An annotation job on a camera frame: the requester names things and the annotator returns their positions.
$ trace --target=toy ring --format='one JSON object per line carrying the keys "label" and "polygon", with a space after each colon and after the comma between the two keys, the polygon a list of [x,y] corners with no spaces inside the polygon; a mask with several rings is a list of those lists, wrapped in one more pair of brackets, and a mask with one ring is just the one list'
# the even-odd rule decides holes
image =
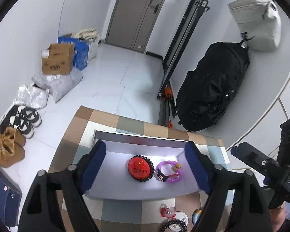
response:
{"label": "toy ring", "polygon": [[[164,175],[161,172],[161,167],[165,164],[172,165],[173,166],[172,170],[176,172],[176,174]],[[176,161],[166,160],[166,161],[160,162],[156,167],[157,179],[163,182],[171,182],[171,183],[179,182],[182,179],[182,170],[180,168],[181,168],[181,165]]]}

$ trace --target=white tile floor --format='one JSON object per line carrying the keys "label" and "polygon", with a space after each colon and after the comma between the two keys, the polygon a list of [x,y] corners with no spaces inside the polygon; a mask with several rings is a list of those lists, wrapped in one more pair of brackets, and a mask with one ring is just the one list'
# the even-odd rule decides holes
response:
{"label": "white tile floor", "polygon": [[42,125],[25,144],[25,159],[2,169],[20,187],[19,216],[36,173],[48,170],[56,149],[77,109],[89,108],[158,123],[160,100],[156,98],[163,77],[161,60],[106,44],[98,47],[98,56],[83,70],[84,78],[57,104],[50,96],[39,110]]}

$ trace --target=tan boot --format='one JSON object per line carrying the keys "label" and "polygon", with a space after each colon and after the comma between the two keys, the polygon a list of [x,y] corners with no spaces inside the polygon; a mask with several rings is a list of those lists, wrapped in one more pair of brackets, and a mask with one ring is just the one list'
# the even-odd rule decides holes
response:
{"label": "tan boot", "polygon": [[12,127],[7,127],[4,131],[3,136],[16,142],[21,147],[23,147],[26,143],[26,138],[24,137],[24,135],[22,135],[20,131]]}
{"label": "tan boot", "polygon": [[0,135],[0,166],[10,167],[25,158],[25,150],[12,139]]}

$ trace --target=white tray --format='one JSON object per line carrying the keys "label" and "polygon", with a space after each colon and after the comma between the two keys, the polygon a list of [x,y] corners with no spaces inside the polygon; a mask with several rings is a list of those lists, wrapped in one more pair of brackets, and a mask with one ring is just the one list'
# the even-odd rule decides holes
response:
{"label": "white tray", "polygon": [[[186,141],[95,130],[93,145],[102,140],[106,156],[98,175],[87,191],[89,198],[112,200],[169,199],[199,190],[185,158]],[[148,157],[156,167],[165,160],[178,161],[183,178],[177,183],[160,182],[155,177],[147,182],[133,179],[128,172],[128,161],[135,155]],[[162,167],[164,174],[173,174],[170,165]]]}

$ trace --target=plastic bag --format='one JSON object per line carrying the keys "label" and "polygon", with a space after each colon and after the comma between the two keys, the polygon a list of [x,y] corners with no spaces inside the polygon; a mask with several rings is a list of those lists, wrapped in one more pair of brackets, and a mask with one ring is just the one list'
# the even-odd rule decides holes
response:
{"label": "plastic bag", "polygon": [[90,62],[91,60],[97,57],[99,41],[100,41],[99,34],[94,39],[84,40],[84,42],[89,45],[88,62]]}
{"label": "plastic bag", "polygon": [[76,33],[74,38],[79,38],[89,45],[88,62],[97,57],[98,43],[101,39],[97,29],[84,29]]}
{"label": "plastic bag", "polygon": [[18,88],[15,105],[26,105],[34,109],[44,108],[49,97],[49,90],[42,90],[38,87],[24,85]]}
{"label": "plastic bag", "polygon": [[71,91],[83,79],[83,73],[73,67],[68,75],[43,75],[35,74],[32,81],[42,89],[49,89],[57,103],[64,95]]}

